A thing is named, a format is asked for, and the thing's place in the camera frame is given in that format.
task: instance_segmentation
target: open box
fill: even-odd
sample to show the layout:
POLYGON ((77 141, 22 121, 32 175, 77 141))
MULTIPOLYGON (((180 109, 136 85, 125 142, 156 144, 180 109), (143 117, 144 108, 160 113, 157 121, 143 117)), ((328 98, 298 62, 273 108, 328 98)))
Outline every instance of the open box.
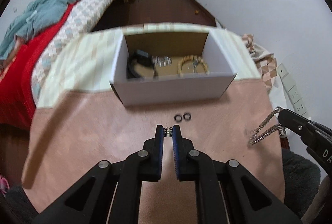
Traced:
POLYGON ((115 51, 110 84, 124 106, 220 98, 236 75, 223 54, 223 41, 211 32, 174 31, 122 36, 115 51), (158 77, 155 78, 151 70, 138 67, 137 71, 144 78, 127 79, 127 59, 137 49, 152 56, 169 56, 172 65, 157 66, 158 77), (202 56, 209 73, 198 69, 198 73, 183 71, 178 75, 178 61, 188 55, 202 56))

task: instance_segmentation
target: gray fluffy cushion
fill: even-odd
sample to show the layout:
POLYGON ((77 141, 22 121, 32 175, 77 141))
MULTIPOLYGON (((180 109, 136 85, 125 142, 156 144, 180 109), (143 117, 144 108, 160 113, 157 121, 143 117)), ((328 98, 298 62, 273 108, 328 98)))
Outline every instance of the gray fluffy cushion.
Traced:
POLYGON ((282 149, 285 177, 285 205, 302 217, 318 192, 320 170, 310 160, 282 149))

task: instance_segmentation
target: wooden bead bracelet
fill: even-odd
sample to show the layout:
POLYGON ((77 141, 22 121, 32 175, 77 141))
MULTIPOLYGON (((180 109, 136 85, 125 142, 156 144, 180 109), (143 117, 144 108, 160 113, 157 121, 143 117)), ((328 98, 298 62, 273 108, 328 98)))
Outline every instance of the wooden bead bracelet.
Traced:
POLYGON ((184 63, 186 63, 186 62, 188 62, 188 61, 197 62, 197 65, 198 65, 198 64, 202 64, 205 73, 208 73, 208 72, 209 72, 208 65, 207 65, 206 62, 202 59, 201 56, 190 55, 190 56, 185 56, 183 59, 181 59, 181 60, 179 61, 179 64, 178 64, 178 74, 182 74, 182 66, 183 66, 184 63))

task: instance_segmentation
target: checkered fabric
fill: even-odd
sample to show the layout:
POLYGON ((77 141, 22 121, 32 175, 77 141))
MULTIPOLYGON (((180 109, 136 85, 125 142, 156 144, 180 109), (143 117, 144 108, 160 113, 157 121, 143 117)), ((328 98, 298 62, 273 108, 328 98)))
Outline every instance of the checkered fabric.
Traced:
POLYGON ((82 34, 80 38, 75 38, 67 44, 45 79, 36 103, 37 108, 53 107, 59 96, 67 90, 84 92, 111 90, 110 73, 112 73, 116 47, 122 39, 122 34, 126 36, 174 31, 211 33, 220 40, 220 47, 224 53, 231 55, 231 67, 237 72, 234 80, 259 79, 261 77, 243 45, 241 36, 228 30, 182 23, 144 24, 142 26, 113 28, 82 34))
POLYGON ((254 43, 253 35, 244 34, 242 41, 262 76, 266 90, 269 92, 277 77, 277 60, 274 54, 269 53, 267 50, 254 43))
POLYGON ((81 0, 73 7, 67 21, 47 45, 32 72, 31 91, 35 103, 37 103, 40 89, 49 74, 51 65, 63 48, 80 33, 91 31, 112 1, 81 0))

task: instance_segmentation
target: wooden floor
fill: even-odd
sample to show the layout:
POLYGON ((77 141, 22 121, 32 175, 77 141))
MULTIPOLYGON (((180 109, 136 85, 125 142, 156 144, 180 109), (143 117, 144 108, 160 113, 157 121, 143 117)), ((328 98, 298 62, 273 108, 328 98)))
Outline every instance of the wooden floor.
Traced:
POLYGON ((0 174, 9 181, 10 185, 21 184, 28 145, 28 131, 0 124, 0 174))
POLYGON ((179 22, 215 27, 215 19, 193 0, 114 1, 93 31, 144 23, 179 22))

